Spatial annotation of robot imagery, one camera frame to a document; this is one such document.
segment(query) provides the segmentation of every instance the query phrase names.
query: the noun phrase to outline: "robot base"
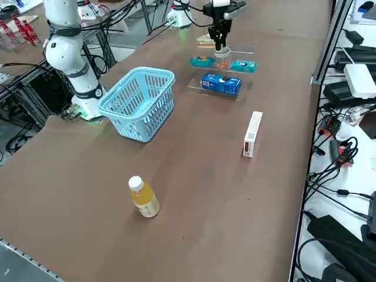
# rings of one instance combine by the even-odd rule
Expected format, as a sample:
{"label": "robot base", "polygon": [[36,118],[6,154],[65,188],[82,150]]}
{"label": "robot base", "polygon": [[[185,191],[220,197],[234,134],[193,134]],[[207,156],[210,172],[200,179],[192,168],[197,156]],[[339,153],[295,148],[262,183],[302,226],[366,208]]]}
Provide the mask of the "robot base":
{"label": "robot base", "polygon": [[[192,19],[192,14],[190,11],[186,11],[187,15],[189,18]],[[192,24],[192,21],[187,17],[187,15],[184,13],[182,10],[174,10],[172,9],[168,14],[167,14],[167,19],[169,21],[175,21],[174,24],[172,24],[170,27],[171,28],[185,28],[188,27]]]}
{"label": "robot base", "polygon": [[91,120],[93,118],[97,118],[98,116],[101,116],[99,113],[99,100],[95,98],[90,99],[80,99],[76,95],[72,98],[72,105],[79,105],[80,106],[80,112],[82,114],[80,115],[80,118]]}

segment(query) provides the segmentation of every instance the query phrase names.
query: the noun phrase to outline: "wire bundle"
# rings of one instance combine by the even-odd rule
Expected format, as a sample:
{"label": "wire bundle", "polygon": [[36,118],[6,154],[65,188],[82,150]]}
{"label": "wire bundle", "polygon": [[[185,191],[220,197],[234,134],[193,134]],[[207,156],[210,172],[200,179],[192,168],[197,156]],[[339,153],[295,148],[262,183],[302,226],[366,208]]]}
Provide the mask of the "wire bundle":
{"label": "wire bundle", "polygon": [[32,128],[33,124],[28,123],[25,125],[16,136],[12,137],[5,145],[5,150],[13,155],[17,152],[32,136],[27,136],[27,132]]}

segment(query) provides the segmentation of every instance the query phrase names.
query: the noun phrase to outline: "white bottle cap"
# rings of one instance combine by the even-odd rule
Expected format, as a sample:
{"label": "white bottle cap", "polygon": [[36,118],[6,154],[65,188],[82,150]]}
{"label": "white bottle cap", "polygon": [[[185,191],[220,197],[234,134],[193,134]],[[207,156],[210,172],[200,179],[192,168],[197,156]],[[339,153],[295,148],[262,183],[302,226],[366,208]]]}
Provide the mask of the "white bottle cap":
{"label": "white bottle cap", "polygon": [[128,181],[129,188],[135,192],[139,191],[143,187],[143,181],[141,177],[135,175],[132,176]]}

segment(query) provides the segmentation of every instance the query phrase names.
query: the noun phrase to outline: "robotic arm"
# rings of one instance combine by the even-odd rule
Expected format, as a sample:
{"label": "robotic arm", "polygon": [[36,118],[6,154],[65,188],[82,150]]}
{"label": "robotic arm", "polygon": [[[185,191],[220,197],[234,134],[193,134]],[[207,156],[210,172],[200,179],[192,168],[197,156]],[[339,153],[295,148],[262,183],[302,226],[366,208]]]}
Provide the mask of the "robotic arm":
{"label": "robotic arm", "polygon": [[237,16],[246,3],[234,0],[212,0],[203,7],[203,13],[213,18],[213,25],[208,28],[210,38],[216,44],[215,55],[225,56],[228,53],[226,48],[227,34],[231,31],[232,19]]}
{"label": "robotic arm", "polygon": [[[231,31],[233,18],[244,10],[245,5],[244,1],[210,0],[209,3],[204,5],[202,10],[195,8],[198,11],[202,11],[204,15],[213,18],[213,24],[208,27],[208,32],[216,45],[214,53],[216,57],[225,58],[229,55],[231,50],[226,47],[227,34]],[[167,18],[174,19],[175,28],[184,28],[192,24],[193,19],[190,7],[192,6],[189,5],[189,0],[174,1],[173,8]]]}
{"label": "robotic arm", "polygon": [[45,14],[54,35],[44,46],[47,62],[69,79],[75,95],[72,104],[79,105],[87,120],[100,116],[99,98],[104,90],[93,69],[81,57],[83,44],[77,0],[44,0]]}

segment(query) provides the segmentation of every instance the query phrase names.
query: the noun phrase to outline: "blue plastic basket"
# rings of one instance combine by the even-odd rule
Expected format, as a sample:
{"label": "blue plastic basket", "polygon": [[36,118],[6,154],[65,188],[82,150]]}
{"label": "blue plastic basket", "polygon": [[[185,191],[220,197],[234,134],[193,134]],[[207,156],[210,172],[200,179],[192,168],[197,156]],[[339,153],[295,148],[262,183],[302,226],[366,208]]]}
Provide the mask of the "blue plastic basket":
{"label": "blue plastic basket", "polygon": [[149,142],[174,108],[174,82],[168,70],[132,69],[101,99],[99,112],[122,136]]}

